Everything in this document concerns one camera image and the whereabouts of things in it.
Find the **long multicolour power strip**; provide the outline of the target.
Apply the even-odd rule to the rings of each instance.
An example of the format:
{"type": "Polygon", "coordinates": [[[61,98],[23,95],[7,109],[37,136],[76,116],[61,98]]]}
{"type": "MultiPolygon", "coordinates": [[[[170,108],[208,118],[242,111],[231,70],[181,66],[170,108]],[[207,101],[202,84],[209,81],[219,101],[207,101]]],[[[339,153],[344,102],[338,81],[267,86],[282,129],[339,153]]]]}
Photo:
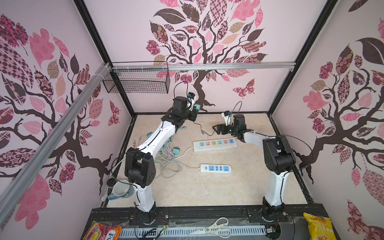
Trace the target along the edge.
{"type": "Polygon", "coordinates": [[[238,145],[234,138],[193,142],[194,152],[223,150],[223,149],[231,149],[231,148],[237,148],[237,147],[238,145]]]}

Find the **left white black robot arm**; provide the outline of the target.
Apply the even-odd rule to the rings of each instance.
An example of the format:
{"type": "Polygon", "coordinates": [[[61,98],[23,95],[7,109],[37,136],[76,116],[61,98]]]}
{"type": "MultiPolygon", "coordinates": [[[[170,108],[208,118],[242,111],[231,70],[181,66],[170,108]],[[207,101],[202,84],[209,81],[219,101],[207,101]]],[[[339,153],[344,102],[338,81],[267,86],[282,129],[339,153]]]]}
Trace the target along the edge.
{"type": "Polygon", "coordinates": [[[139,147],[129,148],[126,152],[124,174],[134,186],[138,198],[136,209],[139,220],[144,224],[152,224],[156,215],[156,202],[151,188],[156,176],[155,157],[186,120],[196,120],[200,108],[195,106],[195,101],[196,95],[193,93],[188,93],[186,97],[175,97],[173,106],[161,118],[153,134],[139,147]]]}

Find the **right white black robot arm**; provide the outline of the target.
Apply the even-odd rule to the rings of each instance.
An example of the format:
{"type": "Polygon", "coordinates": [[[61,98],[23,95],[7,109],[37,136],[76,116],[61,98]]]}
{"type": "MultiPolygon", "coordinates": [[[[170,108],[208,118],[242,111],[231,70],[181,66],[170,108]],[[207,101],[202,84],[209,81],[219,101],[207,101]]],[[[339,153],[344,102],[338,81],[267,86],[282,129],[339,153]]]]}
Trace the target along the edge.
{"type": "Polygon", "coordinates": [[[223,124],[213,126],[218,135],[230,134],[243,143],[263,148],[265,165],[270,171],[269,183],[261,214],[264,220],[273,221],[284,211],[284,191],[287,178],[296,163],[293,150],[285,136],[268,136],[247,128],[243,114],[222,113],[223,124]]]}

